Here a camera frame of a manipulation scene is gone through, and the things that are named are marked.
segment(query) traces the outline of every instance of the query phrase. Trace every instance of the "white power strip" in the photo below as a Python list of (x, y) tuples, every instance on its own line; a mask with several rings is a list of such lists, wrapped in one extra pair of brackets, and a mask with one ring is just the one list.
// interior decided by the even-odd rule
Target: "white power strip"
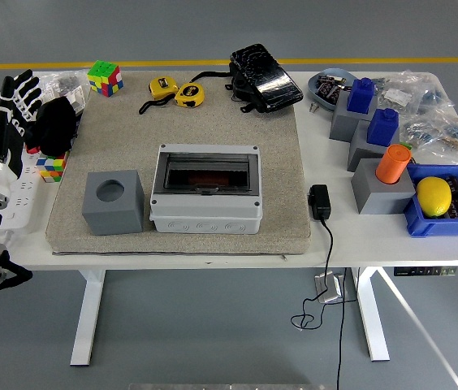
[(0, 211), (2, 215), (0, 235), (6, 232), (28, 232), (28, 222), (31, 219), (37, 188), (42, 181), (36, 168), (36, 161), (39, 157), (39, 153), (28, 154), (24, 150), (21, 156), (24, 169), (19, 179), (11, 185), (9, 204)]

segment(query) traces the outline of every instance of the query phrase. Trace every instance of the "lemon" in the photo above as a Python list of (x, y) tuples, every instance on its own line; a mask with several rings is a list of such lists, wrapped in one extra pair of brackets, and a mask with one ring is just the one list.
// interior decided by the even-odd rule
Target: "lemon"
[(418, 182), (417, 199), (426, 217), (438, 217), (451, 205), (451, 189), (446, 180), (429, 176)]

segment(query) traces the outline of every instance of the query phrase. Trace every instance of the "yellow tape measure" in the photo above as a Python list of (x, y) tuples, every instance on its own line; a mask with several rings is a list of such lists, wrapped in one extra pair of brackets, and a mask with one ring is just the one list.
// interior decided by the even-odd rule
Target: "yellow tape measure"
[(155, 100), (161, 100), (172, 93), (179, 92), (179, 87), (175, 79), (164, 76), (157, 77), (149, 83), (149, 92)]
[(197, 83), (186, 83), (180, 88), (177, 82), (169, 76), (157, 77), (149, 82), (149, 92), (154, 100), (146, 102), (140, 109), (139, 114), (144, 114), (151, 106), (164, 106), (175, 98), (177, 106), (197, 107), (204, 101), (204, 87)]
[(205, 94), (204, 88), (197, 83), (187, 83), (180, 87), (175, 95), (175, 101), (181, 107), (196, 107), (202, 104)]

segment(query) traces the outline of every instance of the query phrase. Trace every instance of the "beige carpet board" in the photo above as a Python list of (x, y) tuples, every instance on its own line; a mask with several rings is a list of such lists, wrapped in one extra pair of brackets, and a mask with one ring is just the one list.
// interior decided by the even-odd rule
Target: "beige carpet board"
[[(205, 101), (197, 108), (150, 107), (149, 82), (172, 76), (179, 85), (194, 71), (123, 71), (124, 87), (111, 97), (91, 91), (46, 238), (57, 254), (302, 254), (310, 226), (293, 107), (244, 114), (225, 84), (200, 79)], [(257, 145), (261, 151), (263, 219), (255, 235), (159, 233), (149, 221), (149, 196), (160, 144)], [(142, 233), (94, 236), (81, 215), (86, 177), (92, 171), (135, 169), (145, 192)]]

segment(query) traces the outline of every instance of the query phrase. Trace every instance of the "table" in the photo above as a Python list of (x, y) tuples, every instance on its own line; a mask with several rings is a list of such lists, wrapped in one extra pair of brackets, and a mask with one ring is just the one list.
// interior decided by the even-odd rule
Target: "table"
[[(332, 212), (328, 226), (335, 245), (329, 267), (351, 267), (372, 360), (389, 360), (382, 324), (370, 277), (383, 267), (458, 266), (458, 237), (411, 238), (403, 214), (359, 215), (352, 192), (352, 173), (346, 170), (349, 144), (328, 138), (331, 113), (309, 112), (307, 83), (316, 72), (290, 72), (303, 89), (305, 99), (295, 104), (296, 126), (305, 174), (305, 189), (312, 184), (328, 186)], [(354, 72), (357, 77), (380, 77), (379, 72)], [(420, 163), (440, 163), (429, 157)], [(13, 262), (32, 271), (78, 270), (87, 280), (73, 366), (87, 366), (93, 346), (97, 314), (106, 270), (293, 268), (324, 267), (328, 237), (324, 228), (311, 222), (311, 245), (301, 255), (208, 256), (208, 255), (120, 255), (54, 256), (45, 240), (45, 228), (58, 191), (58, 184), (42, 184), (34, 210), (38, 217), (30, 233), (13, 235), (7, 247)]]

